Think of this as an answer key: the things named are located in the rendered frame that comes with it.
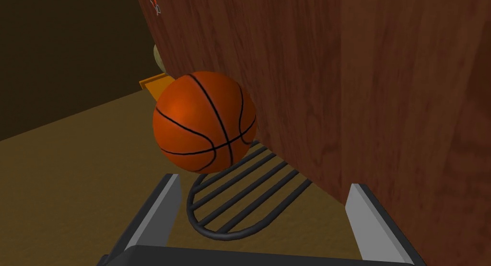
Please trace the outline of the pale green round object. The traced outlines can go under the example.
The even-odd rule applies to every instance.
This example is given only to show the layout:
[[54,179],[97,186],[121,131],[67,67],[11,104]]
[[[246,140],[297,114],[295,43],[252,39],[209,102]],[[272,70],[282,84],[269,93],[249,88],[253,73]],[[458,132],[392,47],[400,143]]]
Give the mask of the pale green round object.
[[159,53],[156,45],[153,46],[153,56],[154,56],[154,59],[155,59],[157,66],[159,67],[161,72],[166,73],[166,68],[164,67],[164,64],[162,62],[162,58],[160,56],[160,53]]

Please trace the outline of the orange box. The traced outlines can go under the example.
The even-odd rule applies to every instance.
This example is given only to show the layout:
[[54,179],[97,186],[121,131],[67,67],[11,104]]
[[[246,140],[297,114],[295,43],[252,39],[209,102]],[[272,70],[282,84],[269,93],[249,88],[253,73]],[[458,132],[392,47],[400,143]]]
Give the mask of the orange box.
[[161,73],[159,75],[139,81],[139,85],[142,89],[147,89],[154,100],[158,101],[162,92],[173,82],[175,79],[167,73]]

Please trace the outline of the orange basketball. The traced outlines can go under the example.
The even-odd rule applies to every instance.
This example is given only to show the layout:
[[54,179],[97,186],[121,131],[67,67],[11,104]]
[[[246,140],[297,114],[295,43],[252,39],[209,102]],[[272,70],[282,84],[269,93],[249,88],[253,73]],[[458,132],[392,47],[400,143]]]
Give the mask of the orange basketball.
[[161,152],[194,173],[216,173],[237,164],[257,128],[256,107],[230,77],[196,71],[172,82],[153,112],[153,133]]

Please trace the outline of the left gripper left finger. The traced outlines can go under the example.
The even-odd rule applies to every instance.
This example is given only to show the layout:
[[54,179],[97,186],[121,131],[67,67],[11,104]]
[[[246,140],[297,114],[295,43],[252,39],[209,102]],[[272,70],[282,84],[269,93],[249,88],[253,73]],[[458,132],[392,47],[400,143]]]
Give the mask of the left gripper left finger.
[[179,175],[164,175],[117,240],[108,259],[115,259],[135,245],[165,247],[181,202]]

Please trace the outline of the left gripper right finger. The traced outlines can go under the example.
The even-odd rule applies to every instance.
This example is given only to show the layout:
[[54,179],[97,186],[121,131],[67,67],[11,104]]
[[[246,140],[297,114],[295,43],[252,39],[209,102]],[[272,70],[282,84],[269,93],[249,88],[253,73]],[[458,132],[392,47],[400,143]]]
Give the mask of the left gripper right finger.
[[360,184],[352,184],[345,210],[364,260],[413,264]]

